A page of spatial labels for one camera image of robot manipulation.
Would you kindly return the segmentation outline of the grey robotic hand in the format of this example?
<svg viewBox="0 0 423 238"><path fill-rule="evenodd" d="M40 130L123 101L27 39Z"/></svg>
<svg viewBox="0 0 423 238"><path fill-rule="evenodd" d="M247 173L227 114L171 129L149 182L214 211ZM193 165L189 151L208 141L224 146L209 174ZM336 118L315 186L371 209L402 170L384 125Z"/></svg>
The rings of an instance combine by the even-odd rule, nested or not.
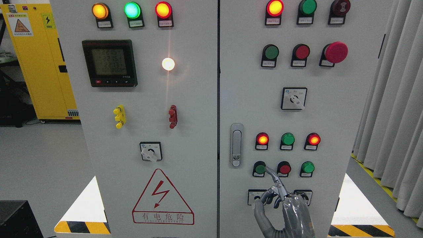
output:
<svg viewBox="0 0 423 238"><path fill-rule="evenodd" d="M266 166L265 170L272 176L275 185L255 201L254 216L263 236L266 238L314 238L316 234L305 200L300 195L289 193L279 176L270 167ZM274 197L276 198L275 209L282 203L285 223L282 230L273 227L263 207L265 203L271 204Z"/></svg>

